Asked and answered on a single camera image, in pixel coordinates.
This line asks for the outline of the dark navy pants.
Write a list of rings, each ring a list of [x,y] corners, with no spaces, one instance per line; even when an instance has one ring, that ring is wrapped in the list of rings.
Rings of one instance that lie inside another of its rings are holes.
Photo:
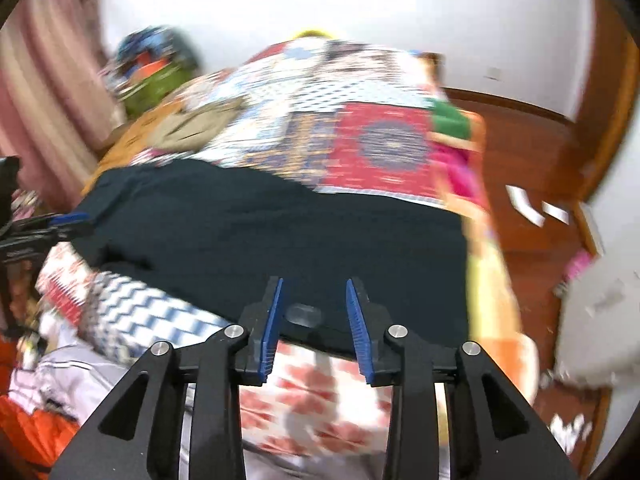
[[[469,333],[468,244],[460,217],[446,210],[321,194],[265,171],[193,159],[108,170],[78,209],[93,230],[73,246],[89,266],[228,321],[280,278],[288,309],[316,311],[314,326],[284,323],[283,336],[298,344],[352,354],[350,278],[432,344],[454,347]]]

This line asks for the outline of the orange cardboard box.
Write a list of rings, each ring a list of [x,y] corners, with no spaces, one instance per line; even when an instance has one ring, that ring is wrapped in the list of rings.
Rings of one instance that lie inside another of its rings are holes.
[[[181,105],[180,100],[162,103],[136,119],[100,160],[96,171],[82,189],[81,196],[85,196],[93,188],[100,175],[106,170],[129,166],[137,154],[149,147],[149,134]]]

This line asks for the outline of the pink striped curtain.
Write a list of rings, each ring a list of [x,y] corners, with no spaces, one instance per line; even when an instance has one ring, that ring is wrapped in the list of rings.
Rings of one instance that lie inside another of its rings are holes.
[[[75,207],[126,120],[106,63],[99,0],[18,0],[1,27],[1,153],[53,210]]]

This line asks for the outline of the khaki folded pants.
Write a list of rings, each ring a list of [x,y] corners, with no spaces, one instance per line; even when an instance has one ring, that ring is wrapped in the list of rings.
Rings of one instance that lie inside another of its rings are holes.
[[[148,135],[149,148],[169,153],[196,152],[222,133],[246,109],[245,99],[213,102],[195,110],[180,108]]]

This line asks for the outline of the clothes pile on floor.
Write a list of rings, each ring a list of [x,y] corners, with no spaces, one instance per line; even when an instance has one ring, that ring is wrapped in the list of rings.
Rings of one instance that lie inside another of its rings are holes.
[[[96,353],[55,310],[40,316],[38,334],[53,349],[12,372],[9,398],[28,414],[51,410],[82,425],[127,369]]]

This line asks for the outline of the green storage bag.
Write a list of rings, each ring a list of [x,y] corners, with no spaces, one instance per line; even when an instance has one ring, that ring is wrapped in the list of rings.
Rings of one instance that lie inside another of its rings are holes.
[[[180,64],[169,63],[157,72],[138,82],[130,84],[120,94],[129,119],[140,117],[144,112],[156,107],[166,96],[194,77],[192,70]]]

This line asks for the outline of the blue patterned bundle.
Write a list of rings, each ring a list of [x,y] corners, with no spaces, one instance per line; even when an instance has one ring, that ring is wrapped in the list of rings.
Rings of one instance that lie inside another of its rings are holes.
[[[197,72],[201,61],[180,30],[175,27],[153,26],[132,32],[115,51],[115,66],[119,73],[130,78],[135,70],[155,61],[174,62]]]

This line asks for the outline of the colourful patchwork bed quilt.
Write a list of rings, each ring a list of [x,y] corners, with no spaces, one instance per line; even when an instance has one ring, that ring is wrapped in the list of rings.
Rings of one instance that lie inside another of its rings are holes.
[[[448,101],[431,56],[370,47],[328,62],[320,60],[328,40],[297,45],[303,61],[294,60],[292,42],[275,44],[233,73],[183,84],[160,104],[200,105],[235,86],[253,99],[254,116],[197,151],[198,159],[259,169],[318,193],[379,195],[460,216],[470,335],[534,400],[538,352],[522,331],[494,232],[482,178],[484,119]],[[179,156],[147,148],[129,166]],[[390,389],[367,386],[354,361],[321,364],[317,351],[280,344],[268,382],[240,391],[243,434],[280,455],[373,453],[386,442],[390,400]]]

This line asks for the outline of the yellow curved headboard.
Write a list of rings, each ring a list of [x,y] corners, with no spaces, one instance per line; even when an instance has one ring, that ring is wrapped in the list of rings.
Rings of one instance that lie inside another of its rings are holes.
[[[299,32],[298,34],[296,34],[293,39],[297,40],[302,38],[323,38],[323,39],[329,39],[329,40],[334,39],[331,34],[320,29],[303,30],[302,32]]]

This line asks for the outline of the brown wooden door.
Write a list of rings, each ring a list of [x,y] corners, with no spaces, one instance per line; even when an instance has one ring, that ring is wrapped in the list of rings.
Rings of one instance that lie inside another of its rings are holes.
[[[574,125],[585,153],[580,202],[593,196],[623,144],[639,85],[639,48],[612,0],[593,0],[588,78]]]

